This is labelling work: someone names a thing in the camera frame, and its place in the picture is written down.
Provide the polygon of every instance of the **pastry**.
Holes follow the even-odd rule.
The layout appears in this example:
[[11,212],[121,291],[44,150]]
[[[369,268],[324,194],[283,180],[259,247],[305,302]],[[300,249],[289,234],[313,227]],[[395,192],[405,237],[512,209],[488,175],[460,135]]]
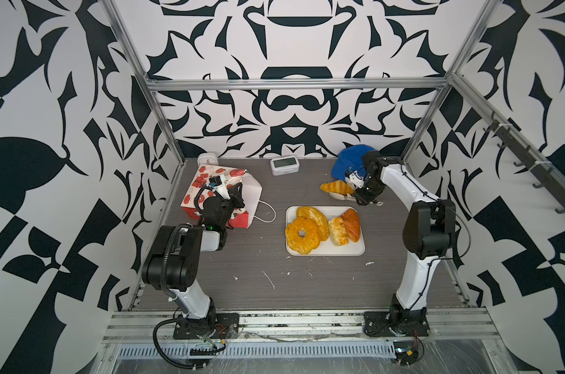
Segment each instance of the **pastry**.
[[348,194],[352,195],[354,192],[353,189],[348,184],[346,184],[344,181],[340,179],[334,182],[324,183],[323,185],[320,186],[320,190],[328,193],[330,192],[340,193],[343,196],[346,196]]
[[345,223],[340,217],[334,217],[328,221],[328,228],[330,229],[330,237],[334,245],[345,245],[349,243],[349,236],[345,229]]
[[328,240],[330,233],[328,232],[328,220],[326,216],[312,206],[300,206],[297,208],[297,217],[305,217],[313,220],[318,228],[318,236],[320,241]]
[[[300,231],[303,231],[305,236],[299,235]],[[316,223],[305,217],[297,217],[293,223],[289,223],[285,235],[288,247],[300,254],[308,254],[320,243]]]
[[347,230],[349,239],[353,242],[359,241],[361,226],[357,212],[354,209],[347,209],[346,212],[340,215],[340,218],[345,222],[345,229]]

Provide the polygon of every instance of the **white debris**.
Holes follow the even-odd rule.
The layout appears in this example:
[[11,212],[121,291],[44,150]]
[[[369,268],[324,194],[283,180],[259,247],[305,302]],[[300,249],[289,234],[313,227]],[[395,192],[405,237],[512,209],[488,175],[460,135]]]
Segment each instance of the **white debris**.
[[270,277],[268,276],[268,274],[266,274],[266,272],[261,271],[262,273],[264,273],[264,275],[266,276],[266,278],[268,278],[268,280],[270,281],[270,284],[272,285],[272,288],[276,289],[276,286],[274,286],[274,283],[272,283],[272,280],[270,279]]

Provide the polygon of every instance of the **black and white patterned wall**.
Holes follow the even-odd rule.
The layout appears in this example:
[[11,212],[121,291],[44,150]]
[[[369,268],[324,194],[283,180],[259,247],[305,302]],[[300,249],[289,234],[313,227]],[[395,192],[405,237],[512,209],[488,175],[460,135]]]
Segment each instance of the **black and white patterned wall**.
[[96,0],[0,1],[0,373],[82,373],[177,161]]
[[[505,0],[463,72],[565,175],[565,0]],[[520,369],[565,373],[565,214],[485,127],[451,92],[410,165],[467,220],[455,265]]]
[[[443,76],[483,0],[117,0],[149,78]],[[162,92],[186,156],[400,154],[433,89]]]

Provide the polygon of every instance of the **tray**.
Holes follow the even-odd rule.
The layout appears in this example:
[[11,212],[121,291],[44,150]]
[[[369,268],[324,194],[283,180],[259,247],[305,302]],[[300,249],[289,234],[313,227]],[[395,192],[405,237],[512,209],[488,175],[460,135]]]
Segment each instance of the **tray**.
[[[286,225],[289,225],[289,223],[292,223],[295,218],[297,218],[297,208],[299,207],[290,206],[286,210]],[[322,212],[326,216],[327,220],[338,217],[346,212],[347,209],[353,209],[350,206],[314,206],[314,208]],[[288,244],[286,244],[286,251],[293,256],[359,256],[366,251],[366,243],[363,241],[363,232],[361,232],[357,243],[353,243],[349,240],[347,245],[340,245],[337,247],[332,243],[332,239],[329,237],[328,240],[321,242],[319,247],[309,252],[309,254],[300,254],[297,251],[293,251],[288,247]]]

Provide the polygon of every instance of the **table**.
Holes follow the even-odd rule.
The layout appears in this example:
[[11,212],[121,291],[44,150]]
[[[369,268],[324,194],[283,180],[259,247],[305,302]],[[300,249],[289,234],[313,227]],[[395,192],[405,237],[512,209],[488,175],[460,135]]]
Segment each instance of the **table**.
[[[303,159],[297,173],[273,176],[267,159],[220,159],[220,165],[248,169],[263,187],[261,199],[276,209],[277,216],[272,223],[254,220],[250,228],[230,230],[224,250],[201,253],[197,279],[216,308],[385,308],[390,304],[407,259],[402,239],[407,210],[388,188],[379,198],[383,206],[357,206],[331,198],[319,186],[333,180],[330,171],[335,161]],[[180,205],[196,170],[197,161],[189,159],[167,225],[189,222]],[[361,219],[365,253],[337,257],[289,255],[285,247],[285,212],[293,205],[354,206]],[[256,215],[270,220],[273,213],[260,204]],[[431,282],[428,306],[461,306],[443,265],[437,267]],[[148,285],[137,309],[174,310],[176,305]]]

